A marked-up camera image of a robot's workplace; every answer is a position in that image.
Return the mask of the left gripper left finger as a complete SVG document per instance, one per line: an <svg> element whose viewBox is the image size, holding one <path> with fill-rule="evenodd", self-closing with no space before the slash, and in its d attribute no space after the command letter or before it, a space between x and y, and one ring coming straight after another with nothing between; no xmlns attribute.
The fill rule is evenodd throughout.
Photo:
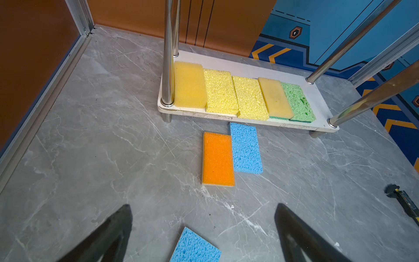
<svg viewBox="0 0 419 262"><path fill-rule="evenodd" d="M60 262L122 262L132 231L131 206L124 204Z"/></svg>

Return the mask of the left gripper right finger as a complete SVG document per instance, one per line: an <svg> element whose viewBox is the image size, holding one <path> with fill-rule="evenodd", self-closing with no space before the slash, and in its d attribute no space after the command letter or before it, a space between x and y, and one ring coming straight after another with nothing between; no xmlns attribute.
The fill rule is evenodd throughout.
<svg viewBox="0 0 419 262"><path fill-rule="evenodd" d="M277 205L275 224L285 261L349 261L283 203Z"/></svg>

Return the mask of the small blue sponge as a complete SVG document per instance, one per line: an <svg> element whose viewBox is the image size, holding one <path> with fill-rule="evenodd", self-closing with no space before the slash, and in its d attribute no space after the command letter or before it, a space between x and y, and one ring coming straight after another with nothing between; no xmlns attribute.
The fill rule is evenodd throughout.
<svg viewBox="0 0 419 262"><path fill-rule="evenodd" d="M257 175L263 173L256 128L231 122L230 134L234 171Z"/></svg>

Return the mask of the orange sponge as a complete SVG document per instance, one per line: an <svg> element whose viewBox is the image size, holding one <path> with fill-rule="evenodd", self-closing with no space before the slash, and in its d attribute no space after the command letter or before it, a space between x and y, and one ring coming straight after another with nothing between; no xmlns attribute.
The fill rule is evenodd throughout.
<svg viewBox="0 0 419 262"><path fill-rule="evenodd" d="M235 186L232 138L230 135L204 133L202 184L223 187Z"/></svg>

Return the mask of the green sponge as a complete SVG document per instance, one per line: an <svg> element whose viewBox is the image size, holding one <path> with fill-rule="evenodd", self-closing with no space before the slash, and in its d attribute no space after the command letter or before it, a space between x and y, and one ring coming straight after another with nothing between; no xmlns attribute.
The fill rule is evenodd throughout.
<svg viewBox="0 0 419 262"><path fill-rule="evenodd" d="M281 82L288 103L294 114L290 121L308 122L316 120L314 112L299 85Z"/></svg>

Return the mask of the dark yellow sponge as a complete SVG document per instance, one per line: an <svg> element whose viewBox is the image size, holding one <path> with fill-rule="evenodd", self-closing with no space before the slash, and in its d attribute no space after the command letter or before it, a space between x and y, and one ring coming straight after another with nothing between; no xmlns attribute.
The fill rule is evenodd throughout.
<svg viewBox="0 0 419 262"><path fill-rule="evenodd" d="M267 78L258 78L270 118L291 119L294 114L285 95L281 82Z"/></svg>

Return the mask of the white two-tier shelf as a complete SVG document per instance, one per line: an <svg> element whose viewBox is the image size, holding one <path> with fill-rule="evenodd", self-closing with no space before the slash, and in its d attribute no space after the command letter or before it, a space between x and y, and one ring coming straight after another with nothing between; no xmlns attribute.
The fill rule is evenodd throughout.
<svg viewBox="0 0 419 262"><path fill-rule="evenodd" d="M232 62L215 57L200 55L193 52L185 52L179 49L179 21L180 1L165 2L164 22L164 51L163 51L163 73L157 101L158 111L165 122L170 122L173 115L184 115L206 119L217 119L231 122L254 123L266 126L287 127L308 130L313 138L325 133L338 131L339 125L345 123L361 113L370 110L381 104L383 101L417 85L419 83L419 64L415 62L406 69L381 84L379 87L361 97L352 105L343 109L333 116L317 88L317 81L327 69L337 62L347 51L349 51L363 36L366 35L386 14L390 12L399 2L384 1L377 10L357 28L342 44L329 56L324 63L318 67L309 77L289 74L281 71L274 71L267 68L253 65ZM209 69L230 71L233 75L248 77L255 80L257 77L285 80L297 84L302 88L304 95L310 102L315 114L315 121L298 122L281 119L252 120L243 119L232 114L218 114L207 112L200 108L184 108L174 105L175 101L175 66L176 61L200 62Z"/></svg>

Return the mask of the light yellow sponge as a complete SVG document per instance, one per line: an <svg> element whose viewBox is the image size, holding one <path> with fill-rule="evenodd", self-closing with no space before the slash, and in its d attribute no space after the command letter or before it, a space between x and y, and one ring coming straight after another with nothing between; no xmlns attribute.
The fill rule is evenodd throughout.
<svg viewBox="0 0 419 262"><path fill-rule="evenodd" d="M207 92L206 111L237 115L239 105L231 73L204 69L204 78Z"/></svg>
<svg viewBox="0 0 419 262"><path fill-rule="evenodd" d="M239 119L266 121L269 114L258 80L232 77L239 104Z"/></svg>

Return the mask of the thick yellow sponge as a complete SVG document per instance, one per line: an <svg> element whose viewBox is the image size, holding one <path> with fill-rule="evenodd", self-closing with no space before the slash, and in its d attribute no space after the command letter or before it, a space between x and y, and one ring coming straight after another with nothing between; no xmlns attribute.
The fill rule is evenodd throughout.
<svg viewBox="0 0 419 262"><path fill-rule="evenodd" d="M204 68L200 64L175 61L176 107L205 109L207 92Z"/></svg>

